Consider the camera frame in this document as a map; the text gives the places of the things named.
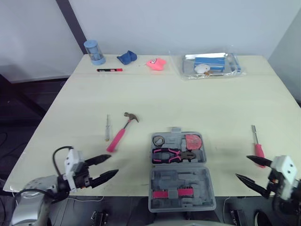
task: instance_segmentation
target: transparent plastic box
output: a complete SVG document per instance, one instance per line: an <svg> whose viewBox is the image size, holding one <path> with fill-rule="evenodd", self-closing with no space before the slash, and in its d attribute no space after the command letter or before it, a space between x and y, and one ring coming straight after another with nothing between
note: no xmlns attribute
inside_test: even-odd
<svg viewBox="0 0 301 226"><path fill-rule="evenodd" d="M177 73L185 80L245 75L234 53L170 54L170 57Z"/></svg>

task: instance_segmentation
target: hammer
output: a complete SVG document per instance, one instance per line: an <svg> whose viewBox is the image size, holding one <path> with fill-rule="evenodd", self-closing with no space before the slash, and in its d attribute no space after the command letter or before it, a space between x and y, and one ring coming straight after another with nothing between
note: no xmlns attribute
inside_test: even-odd
<svg viewBox="0 0 301 226"><path fill-rule="evenodd" d="M121 129L119 130L119 132L117 133L117 135L114 137L114 139L112 140L112 142L110 143L110 145L107 147L107 151L108 152L113 152L116 145L118 144L118 142L121 140L122 136L124 135L125 131L126 131L126 127L128 126L128 124L132 121L132 120L136 120L137 122L138 119L136 117L136 115L134 114L131 114L131 113L128 113L128 112L125 112L124 113L124 116L128 117L129 119L127 120L127 123L126 125Z"/></svg>

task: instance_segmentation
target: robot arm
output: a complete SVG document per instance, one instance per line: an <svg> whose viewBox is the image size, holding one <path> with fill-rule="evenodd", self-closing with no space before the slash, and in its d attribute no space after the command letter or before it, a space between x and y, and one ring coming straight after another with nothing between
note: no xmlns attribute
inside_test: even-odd
<svg viewBox="0 0 301 226"><path fill-rule="evenodd" d="M296 179L297 168L292 159L287 155L277 156L273 161L253 155L247 156L247 158L259 165L271 168L267 188L257 185L250 178L236 174L238 179L267 199L270 193L274 192L274 200L280 198L279 209L283 213L300 215L301 183Z"/></svg>
<svg viewBox="0 0 301 226"><path fill-rule="evenodd" d="M12 219L11 226L50 226L48 219L50 205L66 199L69 192L76 192L79 188L96 187L110 180L118 172L111 170L92 179L89 175L89 166L97 165L110 158L104 154L83 160L80 151L69 148L65 159L65 172L59 176L37 178L29 182L24 190L16 194L21 196Z"/></svg>

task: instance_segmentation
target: hammer head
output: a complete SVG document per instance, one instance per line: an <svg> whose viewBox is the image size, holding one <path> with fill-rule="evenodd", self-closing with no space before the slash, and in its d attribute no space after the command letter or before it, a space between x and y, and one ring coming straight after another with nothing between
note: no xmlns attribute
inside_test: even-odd
<svg viewBox="0 0 301 226"><path fill-rule="evenodd" d="M135 119L137 122L139 122L138 119L137 119L137 117L136 117L136 115L134 115L134 114L131 114L131 113L128 113L128 112L124 112L124 116L129 117L130 120Z"/></svg>

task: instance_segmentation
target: screwdriver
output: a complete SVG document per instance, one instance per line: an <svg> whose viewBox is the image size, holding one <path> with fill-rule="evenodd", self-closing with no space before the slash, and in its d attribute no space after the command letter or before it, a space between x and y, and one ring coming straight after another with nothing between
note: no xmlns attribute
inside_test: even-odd
<svg viewBox="0 0 301 226"><path fill-rule="evenodd" d="M252 131L253 131L254 137L255 137L255 145L254 145L255 155L258 156L258 157L264 158L264 153L263 153L261 144L258 143L256 127L254 125L252 125Z"/></svg>
<svg viewBox="0 0 301 226"><path fill-rule="evenodd" d="M109 125L109 115L107 114L107 125L105 126L105 141L110 140L110 125Z"/></svg>

